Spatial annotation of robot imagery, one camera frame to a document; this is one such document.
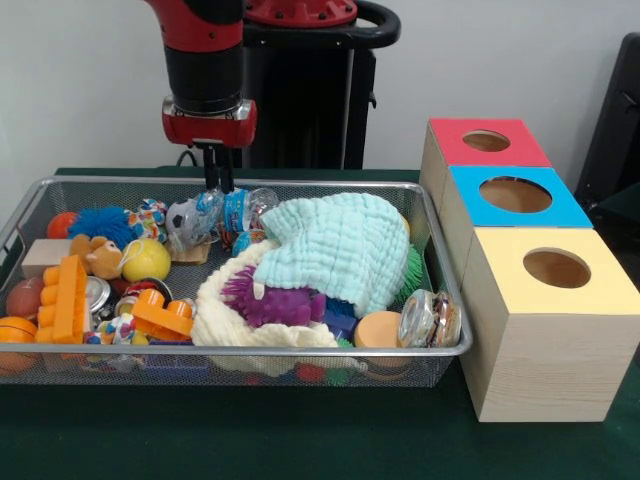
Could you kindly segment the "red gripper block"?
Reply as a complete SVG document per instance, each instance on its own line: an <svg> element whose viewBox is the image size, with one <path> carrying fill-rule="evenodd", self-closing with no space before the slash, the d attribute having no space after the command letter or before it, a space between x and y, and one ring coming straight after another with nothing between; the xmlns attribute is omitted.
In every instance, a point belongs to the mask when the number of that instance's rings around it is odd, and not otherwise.
<svg viewBox="0 0 640 480"><path fill-rule="evenodd" d="M248 147L255 138L257 105L243 100L238 106L213 116L192 115L180 110L172 98L162 104L162 125L165 136L174 144L203 147L204 177L207 190L218 186L223 193L234 190L233 150L228 147ZM218 146L218 169L215 148Z"/></svg>

